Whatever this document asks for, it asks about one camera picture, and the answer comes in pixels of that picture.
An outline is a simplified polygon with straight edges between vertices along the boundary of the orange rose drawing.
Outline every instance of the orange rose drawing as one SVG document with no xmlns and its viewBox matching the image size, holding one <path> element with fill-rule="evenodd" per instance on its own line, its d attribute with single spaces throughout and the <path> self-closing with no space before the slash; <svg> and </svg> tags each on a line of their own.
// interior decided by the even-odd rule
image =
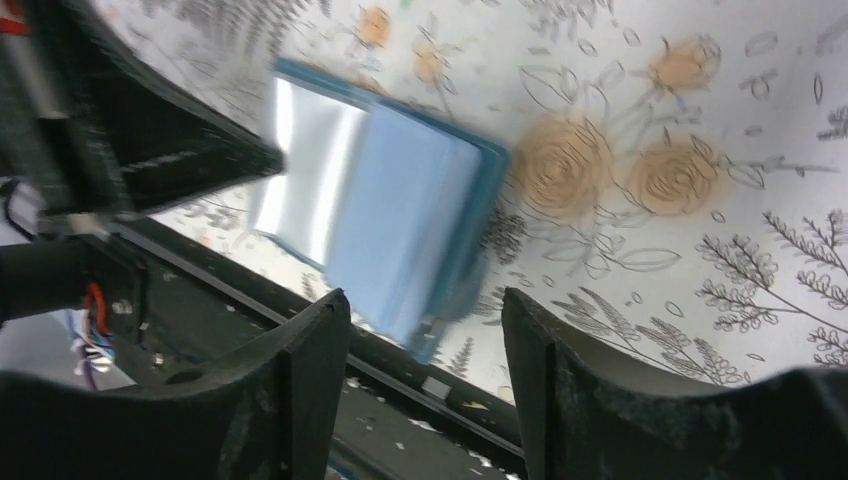
<svg viewBox="0 0 848 480">
<path fill-rule="evenodd" d="M 612 158 L 606 139 L 588 120 L 546 115 L 515 149 L 516 193 L 544 215 L 581 216 L 598 202 Z"/>
<path fill-rule="evenodd" d="M 424 83 L 438 84 L 444 75 L 445 58 L 435 45 L 422 42 L 415 47 L 415 76 Z"/>
<path fill-rule="evenodd" d="M 359 41 L 367 47 L 384 48 L 389 39 L 392 21 L 379 7 L 369 7 L 362 12 L 359 23 Z"/>
<path fill-rule="evenodd" d="M 707 86 L 718 73 L 721 48 L 708 35 L 698 35 L 677 45 L 666 44 L 666 52 L 648 69 L 658 90 L 681 93 Z"/>
<path fill-rule="evenodd" d="M 691 143 L 664 143 L 639 157 L 623 189 L 629 200 L 664 217 L 688 215 L 709 199 L 718 172 L 712 149 L 692 136 Z"/>
</svg>

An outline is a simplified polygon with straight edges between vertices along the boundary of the leaf drawing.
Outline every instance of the leaf drawing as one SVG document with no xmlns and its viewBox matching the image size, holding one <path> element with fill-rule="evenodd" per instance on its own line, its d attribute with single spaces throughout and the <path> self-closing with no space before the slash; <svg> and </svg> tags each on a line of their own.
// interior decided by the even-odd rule
<svg viewBox="0 0 848 480">
<path fill-rule="evenodd" d="M 816 39 L 816 55 L 833 53 L 836 43 L 848 32 L 848 14 L 839 17 Z"/>
<path fill-rule="evenodd" d="M 665 310 L 675 317 L 683 318 L 683 310 L 681 310 L 680 307 L 672 301 L 665 302 Z"/>
<path fill-rule="evenodd" d="M 751 165 L 734 165 L 731 164 L 727 168 L 727 174 L 738 183 L 742 185 L 757 189 L 763 190 L 766 188 L 766 182 L 763 178 L 763 174 L 759 169 L 753 167 Z"/>
<path fill-rule="evenodd" d="M 574 102 L 580 95 L 580 81 L 577 80 L 577 75 L 565 66 L 560 74 L 559 89 L 569 102 Z"/>
<path fill-rule="evenodd" d="M 624 80 L 625 76 L 626 74 L 621 62 L 613 60 L 613 62 L 607 65 L 601 74 L 598 75 L 598 79 L 595 80 L 595 83 L 601 90 L 607 90 L 618 86 L 618 84 Z"/>
<path fill-rule="evenodd" d="M 566 240 L 554 245 L 542 258 L 552 262 L 572 262 L 583 257 L 589 247 L 589 244 L 580 240 Z"/>
<path fill-rule="evenodd" d="M 613 328 L 621 335 L 625 340 L 640 340 L 641 336 L 636 332 L 636 329 L 633 328 L 633 325 L 630 324 L 629 321 L 621 314 L 618 310 L 615 309 L 612 305 L 609 304 L 606 300 L 604 300 L 600 295 L 589 290 L 585 287 L 580 287 L 584 293 L 592 297 L 592 300 L 598 304 L 601 311 L 607 317 L 607 319 L 612 324 Z"/>
<path fill-rule="evenodd" d="M 448 371 L 459 378 L 466 378 L 468 373 L 468 363 L 471 360 L 471 354 L 474 351 L 474 338 L 466 337 L 462 348 L 456 352 L 456 355 L 451 358 Z"/>
<path fill-rule="evenodd" d="M 815 77 L 813 77 L 813 97 L 816 99 L 816 105 L 821 105 L 823 93 L 824 86 L 822 84 L 821 74 L 816 73 Z"/>
<path fill-rule="evenodd" d="M 763 32 L 751 37 L 745 44 L 745 56 L 755 57 L 770 52 L 777 46 L 777 33 Z"/>
<path fill-rule="evenodd" d="M 757 100 L 768 100 L 771 94 L 771 80 L 777 78 L 777 70 L 771 69 L 758 76 L 748 77 L 739 84 L 740 90 L 749 89 Z"/>
<path fill-rule="evenodd" d="M 586 40 L 585 38 L 581 38 L 580 40 L 577 41 L 577 47 L 580 48 L 581 52 L 583 52 L 585 55 L 587 55 L 589 57 L 597 57 L 598 56 L 598 50 L 595 48 L 594 45 L 592 45 L 592 43 L 589 40 Z"/>
<path fill-rule="evenodd" d="M 638 47 L 639 45 L 642 45 L 642 40 L 639 39 L 639 35 L 632 28 L 625 28 L 622 34 L 624 35 L 624 41 L 631 47 Z"/>
<path fill-rule="evenodd" d="M 848 279 L 848 269 L 837 251 L 837 247 L 843 245 L 846 240 L 842 212 L 833 210 L 821 223 L 805 217 L 803 223 L 806 231 L 810 232 L 809 235 L 799 233 L 771 212 L 765 212 L 763 218 L 786 248 L 794 249 L 795 256 L 817 267 L 815 270 L 798 271 L 795 275 L 796 282 L 807 287 L 809 292 L 817 294 L 833 311 L 848 309 L 848 287 L 838 283 Z M 759 246 L 748 237 L 734 235 L 729 242 L 704 237 L 697 250 L 705 260 L 712 262 L 716 269 L 738 286 L 728 288 L 707 279 L 702 288 L 695 292 L 705 300 L 707 306 L 723 312 L 714 323 L 717 330 L 730 332 L 738 329 L 740 333 L 746 333 L 760 328 L 764 323 L 775 325 L 779 320 L 778 315 L 789 314 L 821 325 L 817 333 L 808 338 L 810 342 L 818 343 L 817 348 L 828 348 L 825 339 L 818 335 L 824 332 L 825 328 L 837 336 L 848 334 L 848 328 L 828 321 L 802 306 L 808 302 L 790 300 L 782 294 L 775 282 L 777 263 L 772 260 L 771 254 L 761 252 Z M 762 295 L 755 299 L 758 292 Z M 760 298 L 768 298 L 770 303 L 760 303 L 757 300 Z M 839 358 L 820 355 L 814 360 L 824 364 L 841 361 Z"/>
<path fill-rule="evenodd" d="M 551 112 L 558 112 L 571 101 L 560 91 L 563 83 L 561 71 L 539 66 L 519 67 L 521 84 L 540 107 Z"/>
<path fill-rule="evenodd" d="M 588 84 L 583 92 L 583 114 L 601 125 L 606 124 L 610 116 L 610 104 L 604 92 L 596 85 Z"/>
<path fill-rule="evenodd" d="M 593 280 L 600 280 L 609 275 L 612 269 L 610 268 L 610 261 L 606 256 L 603 255 L 593 255 L 589 257 L 584 263 L 584 267 L 586 268 L 586 273 Z"/>
<path fill-rule="evenodd" d="M 575 294 L 568 295 L 570 301 L 554 300 L 551 303 L 565 310 L 564 317 L 570 324 L 595 338 L 691 378 L 706 377 L 717 385 L 736 383 L 743 378 L 738 375 L 736 368 L 719 356 L 707 342 L 699 338 L 690 339 L 679 328 L 657 317 L 651 317 L 651 327 L 644 325 L 634 327 L 621 312 L 600 295 L 587 288 L 581 288 L 581 290 L 598 307 Z M 635 292 L 633 299 L 637 303 L 642 303 L 641 297 Z M 599 309 L 603 312 L 606 321 L 597 317 Z M 616 337 L 621 339 L 623 344 L 616 342 Z M 643 338 L 651 340 L 663 349 L 660 356 L 662 360 L 647 355 L 638 348 L 638 342 Z M 690 355 L 690 351 L 695 356 L 700 354 L 703 364 L 698 363 Z"/>
<path fill-rule="evenodd" d="M 658 272 L 670 268 L 678 260 L 680 255 L 671 250 L 640 248 L 621 255 L 617 263 L 633 272 Z"/>
<path fill-rule="evenodd" d="M 314 302 L 318 300 L 318 294 L 315 292 L 315 275 L 311 273 L 304 273 L 301 276 L 301 289 L 303 290 L 303 296 L 306 297 L 310 302 Z"/>
<path fill-rule="evenodd" d="M 551 54 L 550 50 L 548 50 L 545 47 L 541 47 L 541 46 L 527 47 L 527 51 L 530 53 L 530 55 L 550 55 Z"/>
<path fill-rule="evenodd" d="M 759 137 L 763 134 L 763 127 L 759 125 L 752 125 L 746 128 L 744 133 L 746 137 Z"/>
<path fill-rule="evenodd" d="M 738 383 L 742 380 L 736 367 L 730 366 L 730 362 L 721 357 L 706 340 L 696 338 L 695 344 L 704 359 L 704 370 L 710 379 L 718 384 Z"/>
</svg>

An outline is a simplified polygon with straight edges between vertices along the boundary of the fern drawing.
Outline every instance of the fern drawing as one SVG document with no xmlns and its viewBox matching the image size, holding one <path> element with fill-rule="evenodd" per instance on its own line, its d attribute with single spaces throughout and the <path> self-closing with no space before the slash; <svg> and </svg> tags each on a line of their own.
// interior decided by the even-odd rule
<svg viewBox="0 0 848 480">
<path fill-rule="evenodd" d="M 256 54 L 262 39 L 270 56 L 280 53 L 286 34 L 314 1 L 329 17 L 330 0 L 144 0 L 148 16 L 173 9 L 176 17 L 197 28 L 204 37 L 226 51 Z"/>
<path fill-rule="evenodd" d="M 318 300 L 318 293 L 315 291 L 316 281 L 318 280 L 315 278 L 315 275 L 311 273 L 304 273 L 300 279 L 303 296 L 310 302 Z"/>
<path fill-rule="evenodd" d="M 462 348 L 456 352 L 456 355 L 454 355 L 453 358 L 451 358 L 450 365 L 448 365 L 448 371 L 459 378 L 466 378 L 466 374 L 468 373 L 468 363 L 471 360 L 471 353 L 473 351 L 474 339 L 467 337 Z"/>
<path fill-rule="evenodd" d="M 651 317 L 651 327 L 634 326 L 600 295 L 588 288 L 581 290 L 594 303 L 575 294 L 568 295 L 570 302 L 551 303 L 565 310 L 569 323 L 595 338 L 689 378 L 716 385 L 731 385 L 746 378 L 706 340 L 690 339 L 679 328 L 657 317 Z M 645 338 L 663 349 L 662 360 L 640 350 L 640 342 Z"/>
<path fill-rule="evenodd" d="M 835 209 L 822 221 L 804 217 L 801 231 L 771 212 L 763 213 L 763 220 L 783 247 L 793 250 L 808 266 L 795 273 L 795 282 L 815 294 L 831 311 L 848 308 L 848 268 L 840 254 L 848 242 L 848 229 L 842 211 Z M 821 365 L 848 364 L 848 325 L 814 313 L 807 307 L 812 299 L 798 304 L 781 292 L 775 286 L 779 266 L 770 253 L 740 235 L 729 241 L 705 236 L 696 249 L 733 285 L 707 279 L 695 292 L 707 306 L 722 312 L 714 323 L 716 330 L 747 333 L 766 323 L 776 325 L 786 315 L 806 319 L 818 324 L 807 340 L 823 352 L 814 354 L 813 360 Z"/>
</svg>

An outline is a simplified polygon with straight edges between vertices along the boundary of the wire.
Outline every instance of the wire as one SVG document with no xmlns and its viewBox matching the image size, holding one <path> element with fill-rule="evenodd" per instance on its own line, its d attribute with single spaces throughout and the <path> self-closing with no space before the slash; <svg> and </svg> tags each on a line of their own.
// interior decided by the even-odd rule
<svg viewBox="0 0 848 480">
<path fill-rule="evenodd" d="M 92 322 L 91 311 L 97 309 L 97 320 Z M 106 300 L 103 291 L 97 283 L 91 282 L 86 289 L 85 312 L 82 318 L 82 339 L 92 347 L 112 351 L 109 340 L 111 331 L 104 332 L 106 327 Z"/>
<path fill-rule="evenodd" d="M 65 323 L 68 326 L 68 332 L 70 332 L 72 342 L 74 340 L 79 339 L 80 337 L 76 333 L 76 328 L 74 328 L 74 318 L 70 309 L 65 310 Z M 85 384 L 89 388 L 89 390 L 96 392 L 98 388 L 97 382 L 94 381 L 94 367 L 91 365 L 91 359 L 89 358 L 88 352 L 86 350 L 87 349 L 85 348 L 85 345 L 82 344 L 76 347 L 76 351 L 80 356 L 80 373 L 82 373 L 83 380 L 85 380 Z"/>
<path fill-rule="evenodd" d="M 112 330 L 106 326 L 106 299 L 103 297 L 103 290 L 100 289 L 100 285 L 95 282 L 91 282 L 88 284 L 88 291 L 85 296 L 85 310 L 86 310 L 86 318 L 87 322 L 91 322 L 91 308 L 92 304 L 97 304 L 97 328 L 100 332 L 110 335 Z"/>
<path fill-rule="evenodd" d="M 13 230 L 18 232 L 18 235 L 26 238 L 27 241 L 32 243 L 35 241 L 35 235 L 29 233 L 18 222 L 12 220 L 12 197 L 20 184 L 21 181 L 17 178 L 10 178 L 6 181 L 6 183 L 0 186 L 0 198 L 3 199 L 3 218 Z"/>
</svg>

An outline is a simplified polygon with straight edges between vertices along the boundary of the line drawing of flowers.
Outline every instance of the line drawing of flowers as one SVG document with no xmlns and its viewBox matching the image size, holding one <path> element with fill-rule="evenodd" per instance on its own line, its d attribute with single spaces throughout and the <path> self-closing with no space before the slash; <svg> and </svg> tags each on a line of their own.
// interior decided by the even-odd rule
<svg viewBox="0 0 848 480">
<path fill-rule="evenodd" d="M 551 303 L 565 310 L 564 318 L 568 323 L 598 340 L 665 370 L 696 380 L 731 385 L 746 378 L 706 340 L 690 339 L 679 328 L 658 317 L 651 317 L 651 327 L 634 326 L 603 297 L 588 288 L 581 287 L 580 290 L 594 303 L 573 293 L 568 294 L 570 302 L 554 300 Z M 639 342 L 645 338 L 663 349 L 662 360 L 638 348 Z"/>
<path fill-rule="evenodd" d="M 377 59 L 377 52 L 386 48 L 389 42 L 392 18 L 380 7 L 360 7 L 356 22 L 355 27 L 347 29 L 353 36 L 347 54 L 356 58 L 362 57 L 361 65 L 364 69 L 380 71 L 382 64 Z"/>
<path fill-rule="evenodd" d="M 544 115 L 515 148 L 514 187 L 542 215 L 580 217 L 598 203 L 612 158 L 606 138 L 588 119 Z"/>
<path fill-rule="evenodd" d="M 429 91 L 434 91 L 439 96 L 447 116 L 456 121 L 456 117 L 448 104 L 447 95 L 457 95 L 456 86 L 448 76 L 447 71 L 451 68 L 449 57 L 457 56 L 464 52 L 459 45 L 452 43 L 440 43 L 437 40 L 439 32 L 439 20 L 430 13 L 425 25 L 419 25 L 418 35 L 412 44 L 413 69 L 415 76 L 427 86 Z"/>
<path fill-rule="evenodd" d="M 613 0 L 521 0 L 527 11 L 535 16 L 530 28 L 542 38 L 557 43 L 563 29 L 569 41 L 577 37 L 577 25 L 582 21 L 594 28 L 602 11 L 613 13 Z"/>
<path fill-rule="evenodd" d="M 294 47 L 304 59 L 300 63 L 308 66 L 309 68 L 312 68 L 313 70 L 317 70 L 319 72 L 326 73 L 329 75 L 336 75 L 336 73 L 331 72 L 330 69 L 327 68 L 324 63 L 315 60 L 316 52 L 318 52 L 322 46 L 329 45 L 332 48 L 332 46 L 335 44 L 336 38 L 339 35 L 353 36 L 354 44 L 351 49 L 354 52 L 357 51 L 357 42 L 362 43 L 362 40 L 360 38 L 361 35 L 359 33 L 361 28 L 362 27 L 351 28 L 339 24 L 329 29 L 322 30 L 317 25 L 315 25 L 314 22 L 311 21 L 297 22 L 297 24 L 292 27 L 292 31 L 297 34 L 296 41 L 294 42 Z M 375 33 L 369 33 L 366 38 L 373 39 L 376 35 L 377 34 Z M 369 54 L 366 53 L 364 58 L 356 57 L 356 55 L 353 56 L 355 62 L 350 68 L 350 70 L 353 70 L 353 74 L 344 76 L 351 77 L 348 78 L 348 80 L 360 88 L 369 90 L 380 95 L 389 96 L 389 92 L 386 91 L 386 89 L 383 88 L 383 86 L 371 75 L 371 71 L 375 70 L 376 65 L 373 64 L 373 62 L 370 62 Z"/>
<path fill-rule="evenodd" d="M 662 100 L 666 94 L 682 102 L 681 95 L 697 90 L 707 90 L 710 81 L 721 67 L 721 47 L 709 35 L 698 34 L 672 45 L 663 38 L 662 55 L 645 71 L 631 72 L 636 77 L 647 78 L 651 87 L 633 104 L 638 108 L 650 100 Z"/>
<path fill-rule="evenodd" d="M 831 311 L 841 312 L 848 308 L 848 287 L 838 284 L 836 278 L 848 281 L 848 268 L 839 253 L 848 243 L 848 229 L 842 211 L 833 210 L 823 222 L 818 223 L 804 217 L 802 223 L 806 234 L 771 212 L 764 212 L 763 220 L 784 247 L 792 249 L 806 265 L 815 266 L 815 269 L 797 271 L 795 281 L 798 285 L 816 294 Z M 839 354 L 832 358 L 816 354 L 815 362 L 845 364 L 848 357 L 842 357 L 840 352 L 843 347 L 848 348 L 848 343 L 840 342 L 839 338 L 848 335 L 848 326 L 840 326 L 821 314 L 814 314 L 778 291 L 775 274 L 779 266 L 770 253 L 761 252 L 759 245 L 740 235 L 734 235 L 729 241 L 704 236 L 696 250 L 735 285 L 728 287 L 706 279 L 695 292 L 707 306 L 723 312 L 714 322 L 716 330 L 731 332 L 738 328 L 739 332 L 746 333 L 759 329 L 764 323 L 776 325 L 785 315 L 806 318 L 819 324 L 808 336 L 808 341 L 816 344 L 820 352 Z"/>
<path fill-rule="evenodd" d="M 654 215 L 688 215 L 704 205 L 718 178 L 712 160 L 712 148 L 698 137 L 680 143 L 666 137 L 642 152 L 620 187 L 630 203 Z"/>
</svg>

